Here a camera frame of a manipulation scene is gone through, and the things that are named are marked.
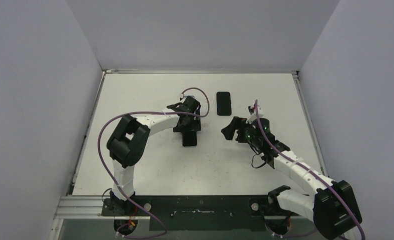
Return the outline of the black phone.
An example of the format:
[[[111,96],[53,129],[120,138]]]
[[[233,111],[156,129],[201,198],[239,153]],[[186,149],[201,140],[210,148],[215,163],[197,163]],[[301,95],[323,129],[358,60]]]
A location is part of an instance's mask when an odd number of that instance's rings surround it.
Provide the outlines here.
[[[197,146],[197,132],[187,131],[182,133],[182,146],[185,148]]]
[[[216,92],[216,109],[218,116],[230,116],[232,114],[231,94],[228,91]]]

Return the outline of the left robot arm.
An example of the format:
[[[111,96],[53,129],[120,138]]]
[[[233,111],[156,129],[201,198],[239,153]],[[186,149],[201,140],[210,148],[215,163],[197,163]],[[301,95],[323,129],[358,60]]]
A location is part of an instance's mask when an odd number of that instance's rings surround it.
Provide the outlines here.
[[[129,113],[120,119],[107,141],[106,148],[114,167],[115,185],[110,192],[109,207],[121,215],[134,209],[134,166],[142,158],[150,136],[172,129],[182,135],[183,147],[197,146],[201,130],[201,104],[193,96],[168,105],[161,112]]]

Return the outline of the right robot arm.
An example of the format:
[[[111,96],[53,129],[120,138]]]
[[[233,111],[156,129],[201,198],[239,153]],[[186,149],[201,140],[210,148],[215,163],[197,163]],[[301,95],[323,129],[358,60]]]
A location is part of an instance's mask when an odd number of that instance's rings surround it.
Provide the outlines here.
[[[351,185],[344,180],[337,182],[304,163],[276,139],[267,119],[249,121],[235,116],[221,133],[229,141],[236,135],[237,142],[248,144],[266,164],[304,190],[301,194],[282,186],[271,191],[267,201],[271,213],[278,215],[287,210],[301,215],[312,221],[317,231],[329,240],[348,237],[354,229],[360,231],[362,239],[366,238]]]

